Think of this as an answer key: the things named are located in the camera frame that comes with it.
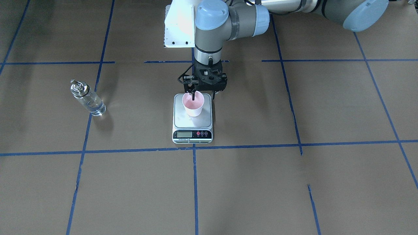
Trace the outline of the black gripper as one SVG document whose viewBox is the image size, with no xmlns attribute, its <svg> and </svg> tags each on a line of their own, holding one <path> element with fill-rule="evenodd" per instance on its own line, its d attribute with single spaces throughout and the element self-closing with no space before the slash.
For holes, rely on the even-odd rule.
<svg viewBox="0 0 418 235">
<path fill-rule="evenodd" d="M 216 94 L 224 91 L 227 86 L 228 79 L 222 70 L 221 62 L 212 66 L 195 62 L 191 76 L 186 75 L 186 72 L 183 73 L 184 92 L 190 92 L 194 101 L 196 91 L 212 91 L 212 100 L 214 100 Z"/>
</svg>

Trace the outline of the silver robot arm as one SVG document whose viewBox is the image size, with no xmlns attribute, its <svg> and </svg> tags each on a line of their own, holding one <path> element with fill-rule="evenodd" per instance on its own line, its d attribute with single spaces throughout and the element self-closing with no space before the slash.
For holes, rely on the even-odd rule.
<svg viewBox="0 0 418 235">
<path fill-rule="evenodd" d="M 221 64 L 224 42 L 265 33 L 271 14 L 313 12 L 360 32 L 372 26 L 388 4 L 388 0 L 202 0 L 194 18 L 194 71 L 190 76 L 183 73 L 178 81 L 192 99 L 197 92 L 211 91 L 215 96 L 223 91 L 227 86 Z"/>
</svg>

